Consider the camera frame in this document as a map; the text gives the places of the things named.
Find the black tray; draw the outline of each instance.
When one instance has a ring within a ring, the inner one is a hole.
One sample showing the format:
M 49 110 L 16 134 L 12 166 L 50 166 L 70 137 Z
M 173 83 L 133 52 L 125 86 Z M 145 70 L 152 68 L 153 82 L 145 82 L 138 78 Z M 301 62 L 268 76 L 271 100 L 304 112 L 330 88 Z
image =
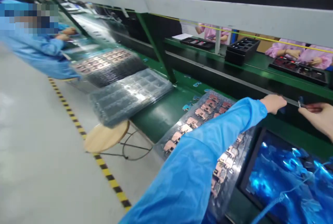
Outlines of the black tray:
M 209 50 L 215 47 L 214 42 L 207 41 L 204 39 L 185 38 L 180 42 L 204 50 Z
M 276 58 L 271 64 L 269 64 L 269 67 L 297 76 L 320 86 L 326 86 L 328 84 L 326 74 L 322 70 L 297 64 L 295 61 L 290 61 L 285 57 Z
M 256 39 L 242 38 L 227 47 L 225 60 L 241 66 L 245 60 L 248 60 L 253 56 L 259 43 L 260 41 Z
M 227 50 L 232 52 L 241 54 L 241 55 L 249 55 L 250 53 L 256 52 L 260 40 L 252 39 L 252 38 L 242 38 L 241 40 L 229 45 Z

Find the green support post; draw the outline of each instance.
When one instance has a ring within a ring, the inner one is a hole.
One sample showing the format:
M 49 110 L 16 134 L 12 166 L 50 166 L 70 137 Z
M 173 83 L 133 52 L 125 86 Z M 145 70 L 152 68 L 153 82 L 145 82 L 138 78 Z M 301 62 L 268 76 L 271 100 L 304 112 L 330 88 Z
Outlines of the green support post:
M 159 35 L 158 26 L 154 25 L 153 15 L 148 13 L 136 13 L 151 45 L 154 48 L 155 54 L 162 65 L 162 68 L 166 70 L 167 77 L 172 83 L 176 83 L 176 77 L 173 73 L 171 65 L 166 62 L 166 55 L 164 49 L 164 39 Z

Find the cardboard box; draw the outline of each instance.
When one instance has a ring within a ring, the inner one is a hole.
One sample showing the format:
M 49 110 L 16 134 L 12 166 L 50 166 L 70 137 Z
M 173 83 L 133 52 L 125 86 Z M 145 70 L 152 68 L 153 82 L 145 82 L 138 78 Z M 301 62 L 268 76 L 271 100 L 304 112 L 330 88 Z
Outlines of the cardboard box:
M 256 36 L 256 33 L 249 32 L 249 31 L 239 31 L 239 33 L 247 34 L 247 35 L 252 35 L 252 36 Z M 246 37 L 246 36 L 243 36 L 243 35 L 237 35 L 237 41 L 238 41 L 238 40 L 241 40 L 241 39 L 244 38 L 244 37 Z
M 266 50 L 268 50 L 270 47 L 272 47 L 272 44 L 274 42 L 266 41 L 266 40 L 260 40 L 260 44 L 257 48 L 258 52 L 265 53 Z

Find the plastic tray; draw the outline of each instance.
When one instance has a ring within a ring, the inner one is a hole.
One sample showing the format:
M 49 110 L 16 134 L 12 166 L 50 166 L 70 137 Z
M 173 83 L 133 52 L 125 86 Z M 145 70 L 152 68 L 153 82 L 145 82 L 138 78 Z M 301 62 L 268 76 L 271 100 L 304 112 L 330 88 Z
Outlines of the plastic tray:
M 166 160 L 183 134 L 225 113 L 233 104 L 234 101 L 214 91 L 207 92 L 161 138 L 154 149 Z M 209 211 L 217 220 L 221 220 L 225 214 L 239 172 L 249 150 L 253 133 L 254 128 L 251 128 L 240 134 L 235 143 L 217 161 L 216 169 L 213 172 L 211 196 L 208 204 Z
M 214 42 L 210 42 L 207 40 L 203 40 L 203 39 L 195 39 L 195 38 L 185 38 L 184 40 L 180 41 L 183 44 L 187 44 L 199 49 L 205 49 L 205 50 L 209 50 L 215 47 L 215 43 Z
M 93 53 L 89 58 L 72 63 L 71 66 L 99 88 L 147 68 L 135 53 L 123 48 Z
M 300 65 L 295 61 L 290 61 L 285 57 L 278 57 L 269 64 L 269 67 L 297 76 L 309 82 L 321 86 L 328 84 L 325 72 L 308 66 Z
M 260 41 L 256 39 L 242 38 L 227 47 L 225 60 L 236 65 L 243 65 L 244 61 L 250 59 L 256 52 L 259 43 Z
M 172 89 L 170 81 L 145 69 L 89 94 L 89 99 L 99 121 L 104 126 L 113 127 Z

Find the monitor screen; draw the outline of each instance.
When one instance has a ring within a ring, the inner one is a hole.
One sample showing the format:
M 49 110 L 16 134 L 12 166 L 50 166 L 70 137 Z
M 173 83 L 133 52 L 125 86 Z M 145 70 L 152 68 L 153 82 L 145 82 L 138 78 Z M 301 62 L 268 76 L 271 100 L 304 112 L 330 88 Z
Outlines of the monitor screen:
M 285 199 L 268 213 L 278 224 L 333 223 L 333 173 L 322 162 L 263 130 L 240 184 L 241 191 L 260 210 L 285 193 Z

